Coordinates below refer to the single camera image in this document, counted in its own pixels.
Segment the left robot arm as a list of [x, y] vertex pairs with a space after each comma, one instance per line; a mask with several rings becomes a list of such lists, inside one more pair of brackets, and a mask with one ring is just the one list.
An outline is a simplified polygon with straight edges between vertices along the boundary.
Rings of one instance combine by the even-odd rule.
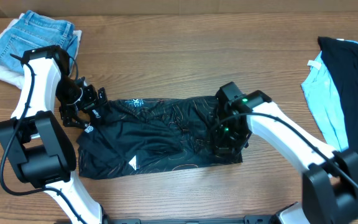
[[107, 102], [103, 88], [70, 78], [73, 57], [58, 45], [26, 50], [15, 57], [24, 69], [24, 85], [11, 118], [0, 122], [0, 185], [15, 196], [45, 192], [70, 223], [109, 223], [109, 216], [76, 173], [76, 153], [64, 127], [93, 130], [97, 108]]

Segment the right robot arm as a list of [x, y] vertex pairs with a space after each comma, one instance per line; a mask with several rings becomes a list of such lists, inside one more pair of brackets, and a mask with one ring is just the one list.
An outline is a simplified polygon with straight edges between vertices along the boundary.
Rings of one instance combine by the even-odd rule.
[[358, 154], [337, 151], [287, 117], [271, 97], [248, 95], [234, 82], [220, 87], [216, 124], [210, 129], [217, 154], [235, 154], [258, 135], [301, 175], [302, 201], [269, 217], [246, 217], [245, 223], [351, 223], [358, 219]]

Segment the black printed cycling jersey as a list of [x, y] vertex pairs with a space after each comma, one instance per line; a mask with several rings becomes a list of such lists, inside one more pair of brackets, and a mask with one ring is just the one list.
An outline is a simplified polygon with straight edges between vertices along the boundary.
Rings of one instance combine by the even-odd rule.
[[239, 152], [214, 152], [209, 134], [218, 99], [129, 99], [93, 110], [93, 122], [77, 139], [79, 175], [112, 179], [243, 161]]

